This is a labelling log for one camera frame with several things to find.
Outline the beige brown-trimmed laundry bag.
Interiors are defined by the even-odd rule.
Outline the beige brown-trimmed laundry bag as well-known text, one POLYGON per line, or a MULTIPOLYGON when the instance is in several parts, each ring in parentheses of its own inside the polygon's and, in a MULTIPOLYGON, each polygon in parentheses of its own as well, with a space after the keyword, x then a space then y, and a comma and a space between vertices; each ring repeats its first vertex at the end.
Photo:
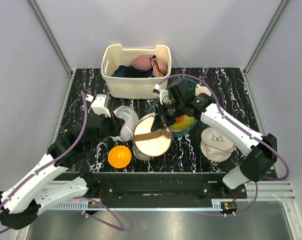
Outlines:
POLYGON ((155 124, 156 114, 150 113, 142 117, 133 132, 133 155, 141 161, 159 157, 170 148, 173 135, 169 127, 160 126, 158 130, 152 130, 155 124))

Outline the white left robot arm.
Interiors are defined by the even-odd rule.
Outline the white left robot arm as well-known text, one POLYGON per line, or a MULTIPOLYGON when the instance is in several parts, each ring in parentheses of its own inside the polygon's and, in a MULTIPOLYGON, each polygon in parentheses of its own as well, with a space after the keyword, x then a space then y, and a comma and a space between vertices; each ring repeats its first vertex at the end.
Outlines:
POLYGON ((98 180, 90 172, 81 172, 65 185, 46 190, 56 177, 107 137, 118 137, 125 121, 117 117, 89 115, 86 126, 74 127, 58 137, 40 162, 15 186, 0 191, 0 223, 8 229, 22 229, 52 206, 71 198, 100 195, 98 180))

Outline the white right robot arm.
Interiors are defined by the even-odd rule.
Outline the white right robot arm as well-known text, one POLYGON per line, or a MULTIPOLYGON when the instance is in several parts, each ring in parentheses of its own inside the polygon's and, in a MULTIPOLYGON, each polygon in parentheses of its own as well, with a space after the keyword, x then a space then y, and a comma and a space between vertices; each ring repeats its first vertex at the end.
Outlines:
POLYGON ((236 188, 246 182, 259 182, 276 163, 276 137, 262 135, 242 124, 223 110, 212 94, 195 93, 182 82, 171 85, 169 89, 156 84, 153 93, 160 99, 155 105, 153 131, 168 127, 176 118, 187 115, 220 132, 245 156, 245 160, 228 171, 218 185, 221 197, 231 197, 236 188))

